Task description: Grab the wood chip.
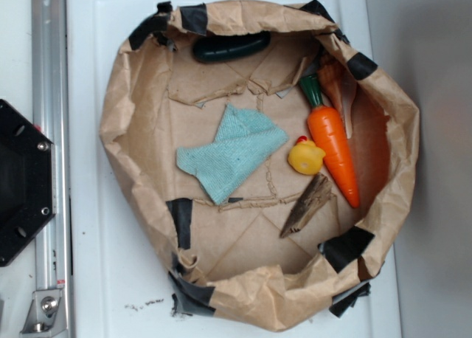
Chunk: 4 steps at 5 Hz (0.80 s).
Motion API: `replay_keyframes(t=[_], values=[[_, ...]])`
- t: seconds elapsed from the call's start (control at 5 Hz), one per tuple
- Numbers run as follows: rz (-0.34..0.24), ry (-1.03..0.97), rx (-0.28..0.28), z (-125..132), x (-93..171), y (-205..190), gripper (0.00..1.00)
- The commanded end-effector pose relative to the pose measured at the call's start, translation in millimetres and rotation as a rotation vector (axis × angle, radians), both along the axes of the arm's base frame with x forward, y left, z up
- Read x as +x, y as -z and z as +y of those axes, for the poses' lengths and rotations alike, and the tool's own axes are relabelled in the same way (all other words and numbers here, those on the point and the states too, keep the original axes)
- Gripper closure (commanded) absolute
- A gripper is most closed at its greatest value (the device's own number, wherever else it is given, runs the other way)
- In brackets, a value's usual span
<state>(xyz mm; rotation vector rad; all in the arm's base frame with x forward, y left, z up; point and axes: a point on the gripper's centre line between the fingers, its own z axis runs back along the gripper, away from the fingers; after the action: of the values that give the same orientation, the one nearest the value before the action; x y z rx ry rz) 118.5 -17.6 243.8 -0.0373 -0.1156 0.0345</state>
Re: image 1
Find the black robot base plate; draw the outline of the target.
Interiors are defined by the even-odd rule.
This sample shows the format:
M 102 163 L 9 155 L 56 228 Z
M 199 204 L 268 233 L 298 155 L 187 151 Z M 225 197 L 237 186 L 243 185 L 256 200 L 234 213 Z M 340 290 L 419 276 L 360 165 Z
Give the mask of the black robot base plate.
M 1 266 L 9 266 L 55 214 L 53 143 L 1 101 Z

